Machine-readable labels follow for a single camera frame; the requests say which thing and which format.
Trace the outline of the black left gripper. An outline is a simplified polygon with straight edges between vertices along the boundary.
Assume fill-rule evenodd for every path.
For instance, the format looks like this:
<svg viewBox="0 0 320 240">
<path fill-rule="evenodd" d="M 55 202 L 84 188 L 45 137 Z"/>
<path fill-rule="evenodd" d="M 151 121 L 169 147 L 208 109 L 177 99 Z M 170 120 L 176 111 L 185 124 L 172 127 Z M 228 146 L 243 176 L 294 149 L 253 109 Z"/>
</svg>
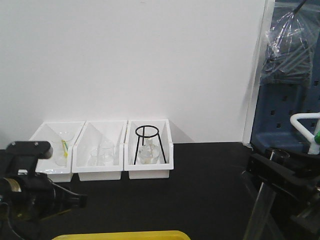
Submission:
<svg viewBox="0 0 320 240">
<path fill-rule="evenodd" d="M 0 219 L 36 221 L 84 208 L 87 195 L 74 193 L 37 172 L 39 160 L 48 160 L 48 141 L 14 141 L 0 151 Z"/>
</svg>

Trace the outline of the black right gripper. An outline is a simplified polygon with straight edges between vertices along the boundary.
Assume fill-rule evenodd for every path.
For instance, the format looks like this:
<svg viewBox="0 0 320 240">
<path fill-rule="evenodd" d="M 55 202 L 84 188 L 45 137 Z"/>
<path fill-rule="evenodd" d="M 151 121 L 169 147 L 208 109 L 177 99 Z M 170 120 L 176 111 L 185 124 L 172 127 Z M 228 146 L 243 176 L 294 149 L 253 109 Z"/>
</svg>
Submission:
<svg viewBox="0 0 320 240">
<path fill-rule="evenodd" d="M 289 157 L 280 160 L 280 165 L 268 159 L 272 150 L 287 152 Z M 320 238 L 320 155 L 268 147 L 264 151 L 264 156 L 252 154 L 246 170 L 276 192 L 271 215 L 284 238 L 286 240 L 318 240 Z"/>
</svg>

